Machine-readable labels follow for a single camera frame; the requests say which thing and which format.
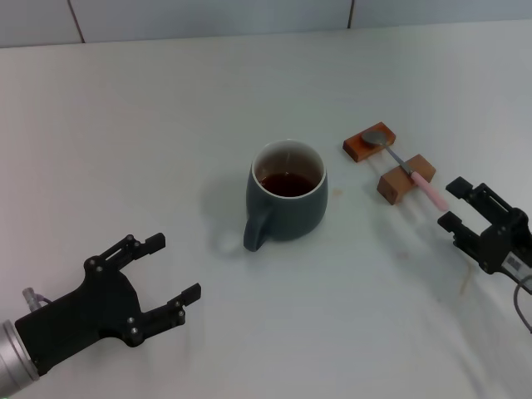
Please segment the wooden block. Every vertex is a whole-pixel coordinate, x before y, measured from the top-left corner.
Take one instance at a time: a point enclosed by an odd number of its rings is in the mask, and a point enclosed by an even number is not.
[[[409,159],[407,164],[429,182],[436,173],[434,166],[429,164],[429,162],[419,154]],[[394,205],[401,202],[403,195],[414,187],[416,187],[416,183],[414,183],[404,169],[398,166],[381,176],[377,191],[381,193],[390,204]]]
[[[393,131],[388,129],[388,126],[384,125],[382,122],[377,123],[365,131],[383,131],[386,134],[388,145],[392,145],[396,140],[396,135]],[[384,149],[383,145],[366,144],[362,139],[362,133],[364,133],[364,131],[361,131],[357,135],[354,135],[343,142],[343,150],[346,151],[355,162],[365,160],[368,156],[376,154]]]

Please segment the table surface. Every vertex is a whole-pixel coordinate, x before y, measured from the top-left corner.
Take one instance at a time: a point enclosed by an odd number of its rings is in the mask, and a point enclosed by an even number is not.
[[[143,310],[204,293],[184,326],[101,341],[17,397],[529,397],[514,284],[455,249],[421,193],[376,192],[388,154],[355,164],[341,146],[384,121],[440,190],[461,175],[531,214],[531,36],[521,21],[1,50],[2,318],[27,314],[27,286],[72,291],[126,234],[166,236],[125,269]],[[249,165],[287,137],[324,158],[328,211],[251,254]]]

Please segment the dark liquid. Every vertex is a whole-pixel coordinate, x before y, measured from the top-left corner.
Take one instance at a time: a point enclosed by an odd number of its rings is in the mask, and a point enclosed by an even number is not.
[[[260,184],[270,193],[281,197],[299,197],[314,190],[316,185],[294,173],[278,173],[266,176]]]

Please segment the metal spoon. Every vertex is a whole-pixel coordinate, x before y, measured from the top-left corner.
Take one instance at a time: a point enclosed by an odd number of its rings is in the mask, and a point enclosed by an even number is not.
[[[428,181],[423,179],[419,173],[415,170],[412,170],[410,166],[406,164],[401,158],[397,156],[395,152],[390,149],[387,144],[386,134],[383,131],[366,131],[362,133],[362,139],[370,145],[384,145],[384,148],[390,153],[394,160],[396,160],[402,169],[411,177],[412,180],[419,186],[420,189],[426,194],[427,197],[432,201],[432,203],[442,212],[449,210],[449,205],[447,201],[437,192],[434,187],[432,187]]]

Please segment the mug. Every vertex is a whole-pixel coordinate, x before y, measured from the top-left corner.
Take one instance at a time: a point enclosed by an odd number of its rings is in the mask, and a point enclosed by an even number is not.
[[[255,252],[267,239],[309,233],[322,220],[327,199],[327,171],[315,149],[296,140],[266,145],[249,172],[244,247]]]

